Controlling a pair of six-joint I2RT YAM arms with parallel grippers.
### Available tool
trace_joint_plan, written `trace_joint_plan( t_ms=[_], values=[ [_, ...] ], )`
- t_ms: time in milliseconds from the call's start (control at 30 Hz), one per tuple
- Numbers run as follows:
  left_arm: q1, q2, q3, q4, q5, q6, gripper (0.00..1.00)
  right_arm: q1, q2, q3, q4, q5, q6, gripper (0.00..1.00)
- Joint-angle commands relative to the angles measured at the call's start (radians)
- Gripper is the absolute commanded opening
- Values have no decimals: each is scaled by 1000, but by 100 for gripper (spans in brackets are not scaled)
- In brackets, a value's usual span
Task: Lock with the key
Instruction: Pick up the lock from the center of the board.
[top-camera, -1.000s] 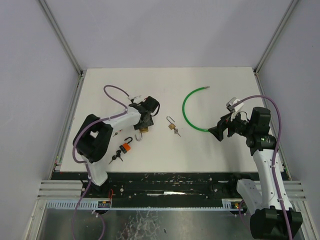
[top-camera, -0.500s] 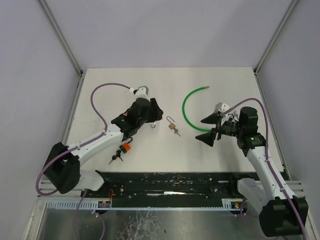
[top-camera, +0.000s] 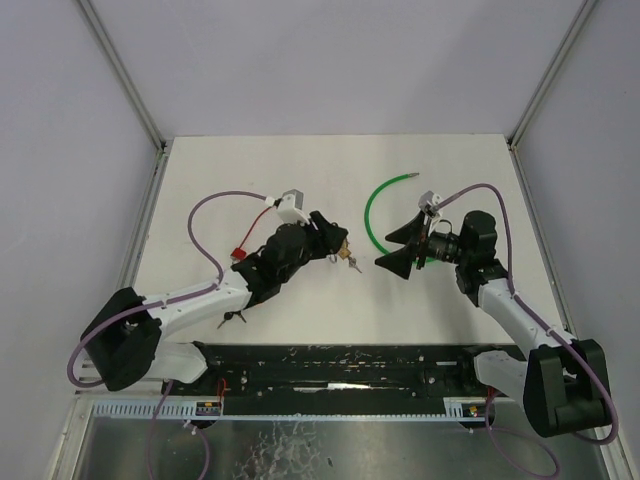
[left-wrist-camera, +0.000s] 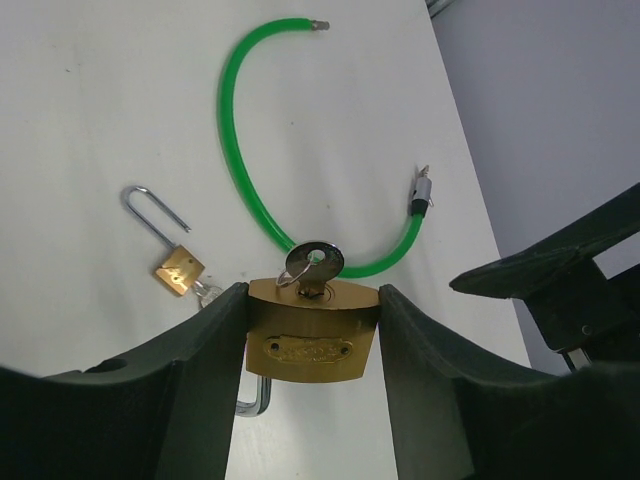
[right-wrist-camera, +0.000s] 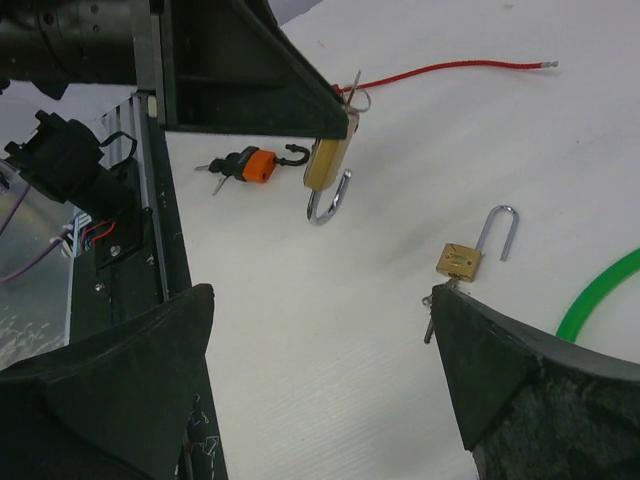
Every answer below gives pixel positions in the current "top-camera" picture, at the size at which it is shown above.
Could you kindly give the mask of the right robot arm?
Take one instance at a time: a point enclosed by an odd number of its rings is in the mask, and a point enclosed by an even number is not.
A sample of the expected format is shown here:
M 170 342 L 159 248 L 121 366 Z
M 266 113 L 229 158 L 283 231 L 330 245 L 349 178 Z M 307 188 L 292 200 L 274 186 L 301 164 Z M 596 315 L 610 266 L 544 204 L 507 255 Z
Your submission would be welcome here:
M 517 401 L 544 438 L 617 428 L 602 347 L 553 329 L 524 304 L 496 257 L 495 218 L 472 211 L 457 234 L 434 231 L 431 223 L 420 212 L 387 234 L 399 248 L 375 263 L 403 279 L 429 258 L 454 265 L 461 293 L 492 317 L 524 356 L 517 360 L 501 350 L 480 350 L 473 359 L 478 381 Z

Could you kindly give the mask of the keys of large padlock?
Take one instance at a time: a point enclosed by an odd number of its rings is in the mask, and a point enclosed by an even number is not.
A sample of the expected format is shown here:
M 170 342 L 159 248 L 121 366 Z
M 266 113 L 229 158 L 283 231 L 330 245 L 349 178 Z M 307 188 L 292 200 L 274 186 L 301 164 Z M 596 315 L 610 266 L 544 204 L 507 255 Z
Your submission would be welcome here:
M 357 272 L 359 272 L 359 273 L 361 273 L 361 272 L 362 272 L 362 270 L 360 269 L 360 267 L 359 267 L 359 266 L 358 266 L 358 264 L 357 264 L 357 259 L 356 259 L 356 258 L 354 258 L 354 257 L 350 256 L 350 257 L 348 258 L 348 264 L 349 264 L 349 267 L 350 267 L 350 268 L 355 269 L 355 270 L 356 270 Z

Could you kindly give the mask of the large brass padlock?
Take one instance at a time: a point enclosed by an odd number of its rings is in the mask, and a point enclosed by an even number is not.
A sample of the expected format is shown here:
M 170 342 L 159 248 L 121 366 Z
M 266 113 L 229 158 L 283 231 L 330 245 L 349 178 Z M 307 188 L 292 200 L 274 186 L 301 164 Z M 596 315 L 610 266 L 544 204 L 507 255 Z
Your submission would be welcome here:
M 335 254 L 331 254 L 328 259 L 331 263 L 336 263 L 338 260 L 348 260 L 350 257 L 349 241 L 344 240 L 340 249 Z

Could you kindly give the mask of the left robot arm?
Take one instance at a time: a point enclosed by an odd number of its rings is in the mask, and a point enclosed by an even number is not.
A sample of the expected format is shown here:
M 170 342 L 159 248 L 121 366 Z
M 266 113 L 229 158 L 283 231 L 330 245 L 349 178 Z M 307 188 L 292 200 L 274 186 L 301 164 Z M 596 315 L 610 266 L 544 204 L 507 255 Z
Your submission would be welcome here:
M 173 343 L 171 335 L 268 301 L 300 268 L 337 254 L 347 236 L 347 229 L 313 211 L 306 223 L 280 225 L 256 252 L 210 284 L 148 297 L 122 288 L 85 329 L 80 347 L 110 391 L 124 390 L 153 373 L 192 383 L 204 374 L 207 361 L 195 344 Z

